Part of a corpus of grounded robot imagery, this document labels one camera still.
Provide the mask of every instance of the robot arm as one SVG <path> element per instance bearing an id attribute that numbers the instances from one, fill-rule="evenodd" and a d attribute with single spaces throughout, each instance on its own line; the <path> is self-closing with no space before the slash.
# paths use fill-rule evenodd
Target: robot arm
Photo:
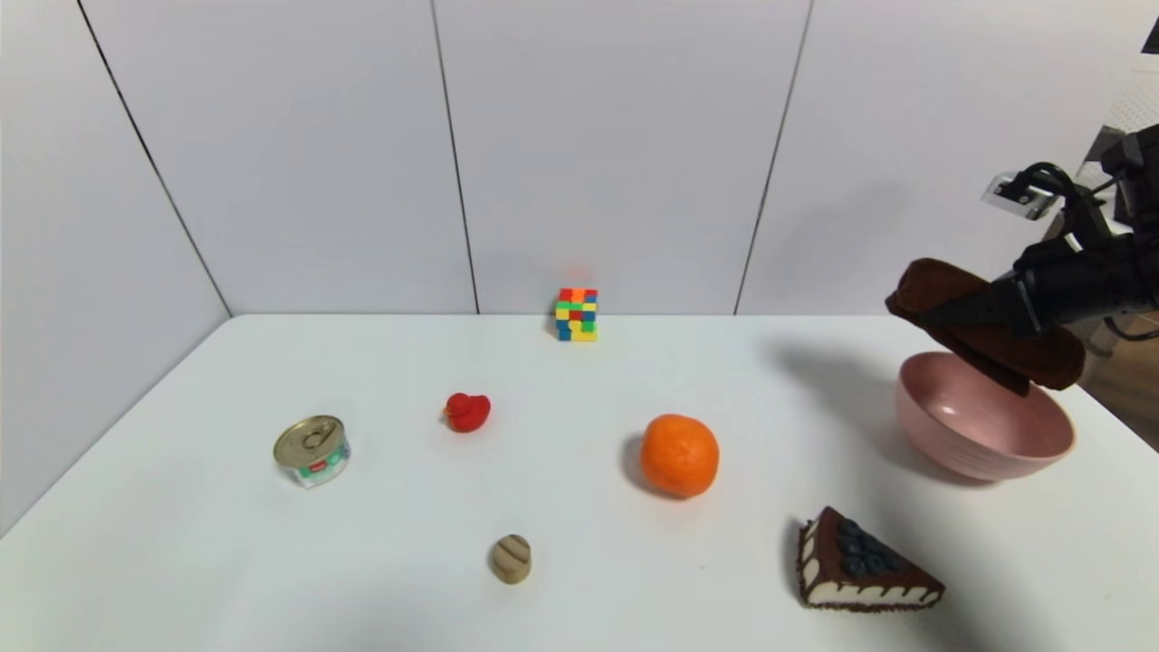
<path id="1" fill-rule="evenodd" d="M 1113 315 L 1159 309 L 1159 125 L 1131 133 L 1100 160 L 1117 183 L 1134 233 L 1111 234 L 1094 193 L 1052 163 L 999 175 L 984 200 L 1028 219 L 1059 197 L 1063 232 L 1026 248 L 1014 266 L 981 293 L 921 315 L 924 325 L 1005 323 L 1018 338 L 1035 338 L 1081 318 L 1103 317 L 1123 339 Z M 1065 237 L 1073 234 L 1078 247 Z"/>

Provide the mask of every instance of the white wall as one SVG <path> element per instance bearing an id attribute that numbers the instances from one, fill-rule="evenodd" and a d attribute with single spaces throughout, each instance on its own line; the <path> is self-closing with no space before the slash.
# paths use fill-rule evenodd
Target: white wall
<path id="1" fill-rule="evenodd" d="M 1150 0 L 817 0 L 742 313 L 884 312 L 916 257 L 993 277 L 1047 224 L 978 200 L 1076 170 L 1159 14 Z"/>
<path id="2" fill-rule="evenodd" d="M 429 0 L 86 8 L 234 312 L 474 312 Z"/>
<path id="3" fill-rule="evenodd" d="M 731 313 L 808 0 L 437 0 L 483 312 Z"/>
<path id="4" fill-rule="evenodd" d="M 226 318 L 76 3 L 3 9 L 0 533 Z"/>

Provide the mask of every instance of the canned food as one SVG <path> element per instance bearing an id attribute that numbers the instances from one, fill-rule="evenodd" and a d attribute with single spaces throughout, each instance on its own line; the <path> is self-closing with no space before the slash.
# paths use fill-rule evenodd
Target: canned food
<path id="1" fill-rule="evenodd" d="M 274 460 L 299 485 L 309 489 L 342 472 L 350 460 L 342 422 L 334 417 L 302 419 L 282 433 Z"/>

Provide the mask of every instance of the toy food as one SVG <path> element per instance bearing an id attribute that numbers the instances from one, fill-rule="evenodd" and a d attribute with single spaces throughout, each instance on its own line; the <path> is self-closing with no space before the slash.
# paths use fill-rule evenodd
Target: toy food
<path id="1" fill-rule="evenodd" d="M 720 449 L 707 426 L 679 415 L 653 419 L 640 448 L 640 468 L 657 488 L 691 498 L 708 491 L 716 479 Z"/>
<path id="2" fill-rule="evenodd" d="M 946 585 L 832 507 L 801 528 L 797 583 L 815 609 L 898 611 L 941 602 Z"/>
<path id="3" fill-rule="evenodd" d="M 505 584 L 519 584 L 531 573 L 531 545 L 519 535 L 508 535 L 491 548 L 491 569 Z"/>

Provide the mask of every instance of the rubber duck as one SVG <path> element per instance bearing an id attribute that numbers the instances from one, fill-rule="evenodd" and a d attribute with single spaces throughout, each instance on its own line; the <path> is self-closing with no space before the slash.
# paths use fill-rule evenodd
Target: rubber duck
<path id="1" fill-rule="evenodd" d="M 491 413 L 491 401 L 486 396 L 467 396 L 465 394 L 451 395 L 446 400 L 446 423 L 451 430 L 459 433 L 471 433 L 478 431 L 487 422 L 487 416 Z"/>

